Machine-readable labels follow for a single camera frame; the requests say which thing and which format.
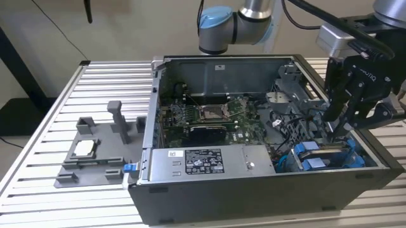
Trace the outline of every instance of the white component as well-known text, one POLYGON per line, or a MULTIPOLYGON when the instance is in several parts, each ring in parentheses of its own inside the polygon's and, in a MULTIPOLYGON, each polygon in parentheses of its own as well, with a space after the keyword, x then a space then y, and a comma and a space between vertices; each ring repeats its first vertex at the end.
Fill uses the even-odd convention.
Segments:
POLYGON ((345 123, 343 124, 343 129, 346 129, 347 131, 351 131, 354 128, 353 128, 353 126, 349 124, 349 123, 345 123))
POLYGON ((168 157, 183 157, 183 151, 168 151, 167 156, 168 157))
POLYGON ((92 140, 81 140, 76 144, 73 153, 76 156, 87 156, 93 150, 95 142, 92 140))
POLYGON ((280 123, 282 123, 282 120, 275 120, 275 121, 272 122, 272 127, 276 127, 280 123))

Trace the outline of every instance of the motherboard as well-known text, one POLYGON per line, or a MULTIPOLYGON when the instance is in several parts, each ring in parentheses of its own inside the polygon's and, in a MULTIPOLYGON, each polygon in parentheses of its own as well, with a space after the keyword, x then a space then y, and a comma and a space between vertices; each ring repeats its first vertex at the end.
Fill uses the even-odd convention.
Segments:
POLYGON ((246 96, 228 96, 224 104, 208 105, 190 96, 175 99, 162 107, 162 124, 168 148, 270 143, 254 101, 246 96))

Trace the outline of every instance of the motherboard chip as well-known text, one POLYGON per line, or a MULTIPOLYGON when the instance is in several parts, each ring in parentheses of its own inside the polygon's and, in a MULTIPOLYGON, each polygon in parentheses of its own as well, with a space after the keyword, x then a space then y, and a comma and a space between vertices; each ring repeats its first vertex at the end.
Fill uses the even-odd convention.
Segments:
POLYGON ((202 106, 202 114, 204 119, 223 119, 223 105, 212 104, 202 106))
POLYGON ((223 126, 198 126, 190 129, 190 141, 192 143, 214 143, 226 139, 227 129, 223 126))

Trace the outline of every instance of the white label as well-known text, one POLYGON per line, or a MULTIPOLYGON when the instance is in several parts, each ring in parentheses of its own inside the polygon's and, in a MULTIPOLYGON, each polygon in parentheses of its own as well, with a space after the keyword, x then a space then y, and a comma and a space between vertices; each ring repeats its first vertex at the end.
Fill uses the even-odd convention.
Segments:
POLYGON ((183 151, 168 151, 167 156, 168 157, 183 157, 183 151))
POLYGON ((275 121, 272 122, 272 127, 276 127, 280 123, 282 123, 282 120, 275 120, 275 121))
POLYGON ((215 65, 215 70, 226 70, 226 65, 215 65))
POLYGON ((92 140, 81 140, 76 144, 73 153, 76 156, 87 156, 93 150, 95 142, 92 140))

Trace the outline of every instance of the hanging cable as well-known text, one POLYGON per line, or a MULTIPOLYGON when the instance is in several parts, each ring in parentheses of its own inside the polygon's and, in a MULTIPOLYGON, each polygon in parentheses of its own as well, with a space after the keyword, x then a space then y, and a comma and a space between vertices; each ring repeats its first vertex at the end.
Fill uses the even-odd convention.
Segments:
POLYGON ((19 148, 21 148, 21 149, 24 149, 23 146, 20 146, 20 145, 17 145, 17 144, 13 144, 13 143, 11 143, 11 142, 8 142, 8 141, 5 141, 5 139, 3 139, 3 137, 0 137, 0 140, 1 140, 3 142, 5 142, 7 144, 9 144, 9 145, 12 145, 12 146, 16 146, 16 147, 19 147, 19 148))
POLYGON ((76 47, 76 45, 72 43, 72 41, 69 41, 68 37, 65 36, 64 32, 61 31, 61 29, 59 28, 59 26, 56 25, 56 23, 53 22, 53 20, 49 18, 49 16, 45 14, 44 10, 41 9, 41 7, 37 5, 35 0, 31 0, 33 2, 33 4, 37 6, 39 10, 43 12, 44 16, 48 18, 48 20, 52 22, 52 24, 55 25, 55 27, 57 28, 57 30, 60 31, 60 33, 63 34, 63 37, 65 38, 65 40, 71 43, 71 45, 76 48, 76 50, 80 52, 80 54, 83 55, 84 59, 88 60, 87 56, 83 54, 83 52, 80 51, 80 49, 76 47))
POLYGON ((367 45, 370 48, 374 48, 377 51, 381 52, 379 57, 386 57, 387 60, 394 58, 394 51, 391 48, 383 44, 381 41, 378 41, 375 38, 373 38, 369 34, 366 34, 363 31, 358 30, 355 27, 349 25, 343 20, 341 20, 338 17, 327 13, 320 8, 311 5, 304 0, 288 0, 296 7, 303 9, 307 13, 312 14, 318 18, 320 18, 324 22, 331 24, 335 28, 338 28, 341 31, 351 35, 357 40, 359 40, 365 45, 367 45))
POLYGON ((202 17, 202 12, 203 12, 203 6, 204 6, 204 0, 200 0, 199 10, 198 10, 198 18, 196 18, 198 36, 200 35, 200 17, 202 17))
POLYGON ((291 24, 298 27, 299 29, 304 29, 304 30, 318 30, 320 28, 320 26, 304 26, 304 25, 300 25, 291 17, 291 14, 288 13, 287 11, 287 8, 286 8, 286 2, 284 0, 280 0, 282 1, 282 8, 283 8, 283 12, 284 12, 284 15, 287 17, 287 19, 290 20, 291 24))

